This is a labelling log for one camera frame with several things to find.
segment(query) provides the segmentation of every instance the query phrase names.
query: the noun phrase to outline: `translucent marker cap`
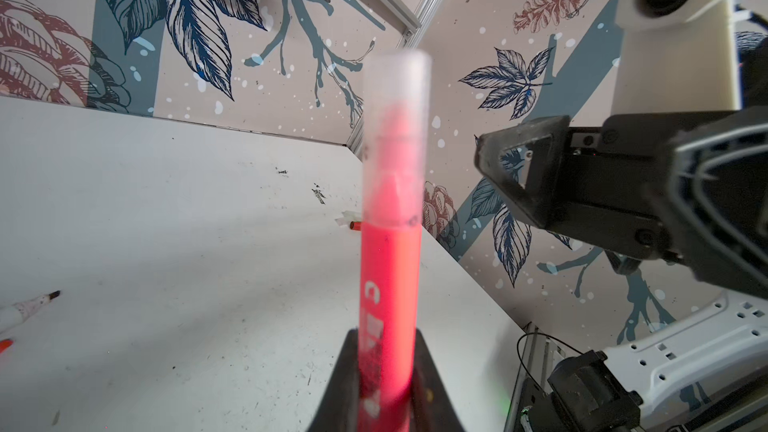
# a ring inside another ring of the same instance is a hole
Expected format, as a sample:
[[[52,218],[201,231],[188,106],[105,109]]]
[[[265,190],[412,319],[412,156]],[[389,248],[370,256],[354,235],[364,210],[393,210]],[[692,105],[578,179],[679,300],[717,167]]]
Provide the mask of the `translucent marker cap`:
[[[432,59],[420,50],[371,56],[365,75],[362,220],[421,224]]]

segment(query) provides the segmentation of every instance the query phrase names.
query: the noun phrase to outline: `screw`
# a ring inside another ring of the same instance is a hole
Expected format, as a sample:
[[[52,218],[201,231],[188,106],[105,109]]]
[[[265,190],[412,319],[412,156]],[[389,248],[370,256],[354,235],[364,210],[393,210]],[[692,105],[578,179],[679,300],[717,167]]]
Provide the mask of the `screw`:
[[[654,244],[656,237],[654,236],[654,233],[647,228],[641,228],[634,234],[634,239],[638,241],[639,244],[649,247]]]
[[[619,132],[616,129],[606,130],[603,133],[603,144],[612,144],[619,138]]]

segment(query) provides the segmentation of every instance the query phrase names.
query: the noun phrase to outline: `branch illustration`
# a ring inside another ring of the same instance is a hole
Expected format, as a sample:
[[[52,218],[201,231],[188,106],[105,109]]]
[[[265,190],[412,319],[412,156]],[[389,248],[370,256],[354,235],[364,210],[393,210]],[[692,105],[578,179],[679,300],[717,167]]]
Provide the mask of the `branch illustration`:
[[[350,72],[360,71],[362,69],[363,59],[365,59],[368,53],[371,50],[373,50],[373,47],[376,44],[376,42],[372,40],[371,43],[369,44],[368,50],[357,59],[345,59],[338,56],[331,50],[331,48],[326,43],[322,41],[322,37],[320,36],[320,33],[315,27],[315,24],[312,22],[310,13],[306,9],[305,1],[313,2],[315,4],[320,4],[326,9],[326,12],[328,13],[329,16],[333,14],[333,6],[325,2],[324,0],[282,0],[283,21],[282,21],[282,24],[280,24],[280,29],[277,31],[277,34],[275,35],[274,39],[272,39],[272,41],[268,43],[266,47],[264,47],[264,51],[258,57],[251,57],[247,59],[245,61],[245,64],[250,67],[261,65],[262,63],[264,63],[264,59],[270,53],[272,53],[275,47],[279,44],[280,45],[280,73],[283,75],[286,74],[285,60],[283,58],[283,45],[285,43],[285,38],[288,33],[288,26],[290,25],[293,19],[293,17],[289,12],[289,4],[291,4],[293,6],[293,11],[296,13],[296,16],[299,18],[299,24],[301,25],[301,28],[304,31],[304,34],[306,34],[307,39],[309,39],[310,44],[312,45],[312,56],[317,60],[317,68],[316,68],[316,74],[315,74],[315,88],[314,88],[315,104],[316,106],[320,106],[321,104],[319,90],[323,87],[323,81],[322,81],[323,73],[327,73],[333,79],[334,83],[339,87],[341,92],[344,94],[346,104],[350,108],[350,128],[352,128],[355,126],[355,124],[357,123],[357,120],[360,118],[360,115],[362,114],[363,100],[352,89],[352,85],[350,84],[350,82],[348,81],[344,73],[341,72],[340,68],[343,67]],[[347,2],[353,8],[358,10],[368,20],[370,20],[377,27],[379,27],[379,29],[381,30],[385,29],[384,25],[381,24],[378,20],[376,20],[373,16],[371,16],[368,13],[368,11],[365,10],[357,0],[343,0],[343,1]]]

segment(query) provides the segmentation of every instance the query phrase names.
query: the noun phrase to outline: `small red object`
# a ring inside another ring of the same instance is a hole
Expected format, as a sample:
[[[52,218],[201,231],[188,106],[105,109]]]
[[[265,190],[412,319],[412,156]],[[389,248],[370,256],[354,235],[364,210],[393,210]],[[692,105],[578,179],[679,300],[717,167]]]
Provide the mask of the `small red object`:
[[[5,341],[0,341],[0,354],[3,353],[3,351],[13,345],[13,340],[7,338]]]

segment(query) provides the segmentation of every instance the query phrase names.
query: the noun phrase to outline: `white table surface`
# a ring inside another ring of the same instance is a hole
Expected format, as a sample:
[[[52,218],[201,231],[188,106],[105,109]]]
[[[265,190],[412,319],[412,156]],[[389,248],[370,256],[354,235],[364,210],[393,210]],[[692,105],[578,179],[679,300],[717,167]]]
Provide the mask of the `white table surface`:
[[[356,326],[360,178],[340,146],[0,97],[0,304],[62,290],[0,336],[0,430],[304,430]],[[502,430],[522,332],[426,232],[418,326],[466,430]]]

